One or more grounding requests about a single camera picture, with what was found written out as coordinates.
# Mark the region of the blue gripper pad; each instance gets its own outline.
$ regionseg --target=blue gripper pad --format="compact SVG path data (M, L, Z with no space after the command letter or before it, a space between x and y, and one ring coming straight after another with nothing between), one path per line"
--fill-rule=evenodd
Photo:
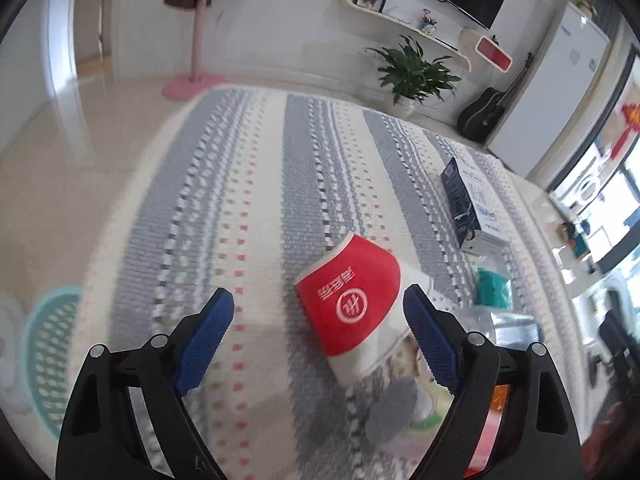
M181 397L199 386L233 318L234 297L229 291L223 290L215 304L204 312L200 326L178 357L174 390Z
M435 307L425 305L415 288L419 290L413 285L404 292L404 316L436 382L453 395L460 384L458 354L431 311Z

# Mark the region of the orange object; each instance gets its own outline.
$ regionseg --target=orange object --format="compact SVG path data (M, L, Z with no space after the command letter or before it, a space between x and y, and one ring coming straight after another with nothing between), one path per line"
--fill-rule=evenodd
M502 419L502 411L507 403L507 394L509 393L508 384L501 384L494 388L494 396L491 400L491 408L484 424L484 429L480 435L476 452L474 453L469 468L466 470L464 478L482 471L487 462L489 455L494 449L495 439L498 437L500 429L500 421Z
M613 149L611 150L611 157L616 158L622 147L625 145L629 134L640 131L640 105L639 104L623 104L622 114L625 117L626 130L622 132L620 138L616 141Z

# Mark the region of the white flower pot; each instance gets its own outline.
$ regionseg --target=white flower pot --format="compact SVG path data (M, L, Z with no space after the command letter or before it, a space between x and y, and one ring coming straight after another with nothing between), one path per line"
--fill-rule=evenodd
M397 103L394 103L394 95L390 94L386 99L386 113L398 119L406 119L414 113L416 101L400 96Z

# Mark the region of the doorway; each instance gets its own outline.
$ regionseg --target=doorway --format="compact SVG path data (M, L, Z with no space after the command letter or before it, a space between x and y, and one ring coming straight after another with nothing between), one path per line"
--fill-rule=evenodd
M74 48L78 79L111 75L113 0L75 0Z

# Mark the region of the acoustic guitar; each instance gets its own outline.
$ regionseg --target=acoustic guitar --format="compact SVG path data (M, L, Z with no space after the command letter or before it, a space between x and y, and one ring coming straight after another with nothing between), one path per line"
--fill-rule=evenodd
M527 70L533 63L533 54L527 54L527 60L522 72L506 92L500 92L495 88L487 88L482 95L467 106L458 116L458 130L465 139L473 142L485 142L489 134L494 130L498 121L506 110L506 101L520 84Z

